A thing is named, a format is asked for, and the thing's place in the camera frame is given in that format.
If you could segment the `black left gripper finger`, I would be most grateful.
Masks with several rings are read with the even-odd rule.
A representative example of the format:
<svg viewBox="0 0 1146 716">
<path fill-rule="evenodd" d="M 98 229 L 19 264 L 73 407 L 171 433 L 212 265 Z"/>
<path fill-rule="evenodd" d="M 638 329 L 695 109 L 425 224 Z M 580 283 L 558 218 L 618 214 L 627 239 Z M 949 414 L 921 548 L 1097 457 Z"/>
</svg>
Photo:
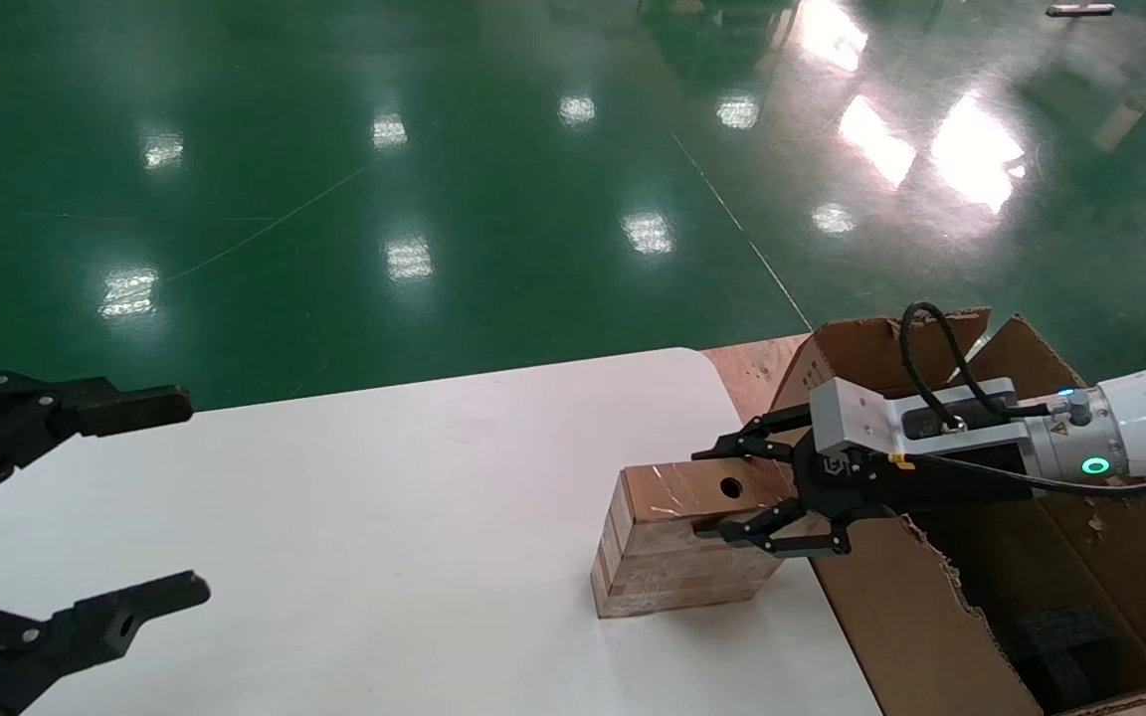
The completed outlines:
<svg viewBox="0 0 1146 716">
<path fill-rule="evenodd" d="M 0 715 L 22 715 L 68 676 L 125 656 L 146 622 L 203 606 L 211 589 L 181 572 L 73 603 L 38 621 L 0 609 Z"/>
<path fill-rule="evenodd" d="M 73 436 L 131 434 L 193 417 L 191 396 L 178 385 L 121 391 L 108 379 L 0 373 L 0 483 Z"/>
</svg>

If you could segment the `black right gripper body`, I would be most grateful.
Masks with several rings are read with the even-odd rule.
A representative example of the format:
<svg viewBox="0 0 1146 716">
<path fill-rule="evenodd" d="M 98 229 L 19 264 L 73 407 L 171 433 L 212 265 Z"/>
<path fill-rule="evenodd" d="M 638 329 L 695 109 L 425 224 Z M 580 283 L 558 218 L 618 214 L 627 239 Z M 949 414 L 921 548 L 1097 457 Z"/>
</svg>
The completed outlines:
<svg viewBox="0 0 1146 716">
<path fill-rule="evenodd" d="M 1031 486 L 1006 477 L 933 463 L 901 466 L 863 447 L 830 457 L 816 448 L 814 432 L 793 446 L 793 483 L 802 506 L 832 521 L 991 506 L 1034 495 Z"/>
</svg>

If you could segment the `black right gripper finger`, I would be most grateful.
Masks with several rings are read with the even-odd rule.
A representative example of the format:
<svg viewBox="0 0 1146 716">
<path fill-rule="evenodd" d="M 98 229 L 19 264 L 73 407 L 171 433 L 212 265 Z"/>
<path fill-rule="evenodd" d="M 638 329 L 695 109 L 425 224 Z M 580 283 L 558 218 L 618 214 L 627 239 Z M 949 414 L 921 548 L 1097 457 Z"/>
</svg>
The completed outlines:
<svg viewBox="0 0 1146 716">
<path fill-rule="evenodd" d="M 806 404 L 760 414 L 733 434 L 719 436 L 709 449 L 693 453 L 692 459 L 760 458 L 791 465 L 792 446 L 778 443 L 772 436 L 810 426 L 811 411 Z"/>
<path fill-rule="evenodd" d="M 774 558 L 819 558 L 851 552 L 848 524 L 819 516 L 801 499 L 782 499 L 755 516 L 728 516 L 694 525 L 696 538 L 736 549 L 758 549 Z"/>
</svg>

